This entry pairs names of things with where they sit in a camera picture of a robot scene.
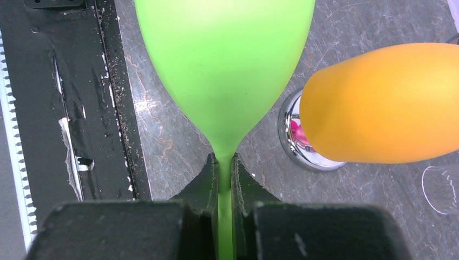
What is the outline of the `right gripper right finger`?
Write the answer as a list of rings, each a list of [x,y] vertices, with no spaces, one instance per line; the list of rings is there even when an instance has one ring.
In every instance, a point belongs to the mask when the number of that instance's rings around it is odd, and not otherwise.
[[[373,205],[289,204],[231,162],[235,259],[411,259],[394,218]]]

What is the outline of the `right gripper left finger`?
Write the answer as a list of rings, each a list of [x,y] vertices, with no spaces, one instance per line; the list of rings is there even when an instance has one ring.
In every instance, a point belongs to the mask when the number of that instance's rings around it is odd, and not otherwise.
[[[50,212],[27,259],[217,259],[218,163],[169,200],[67,203]]]

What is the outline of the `chrome wine glass rack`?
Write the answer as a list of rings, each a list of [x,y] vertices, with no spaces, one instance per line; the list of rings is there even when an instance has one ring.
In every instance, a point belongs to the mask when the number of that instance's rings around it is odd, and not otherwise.
[[[278,114],[278,135],[288,157],[301,168],[312,172],[331,172],[347,163],[329,160],[320,155],[306,138],[299,118],[302,90],[290,94]]]

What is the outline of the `green wine glass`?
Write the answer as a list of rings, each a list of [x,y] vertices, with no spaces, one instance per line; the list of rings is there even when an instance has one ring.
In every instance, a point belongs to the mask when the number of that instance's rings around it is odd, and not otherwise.
[[[161,83],[219,166],[218,259],[235,259],[231,161],[287,86],[314,1],[135,1]]]

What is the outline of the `clear glass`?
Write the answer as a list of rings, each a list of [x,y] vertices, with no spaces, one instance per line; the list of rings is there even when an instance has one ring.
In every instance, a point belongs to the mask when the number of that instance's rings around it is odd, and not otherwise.
[[[427,202],[437,213],[458,215],[458,164],[427,167],[421,183]]]

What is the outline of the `orange wine glass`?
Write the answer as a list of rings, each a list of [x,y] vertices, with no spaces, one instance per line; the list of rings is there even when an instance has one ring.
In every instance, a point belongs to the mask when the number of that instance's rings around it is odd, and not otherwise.
[[[333,161],[405,164],[457,151],[458,45],[393,45],[322,68],[299,114],[312,148]]]

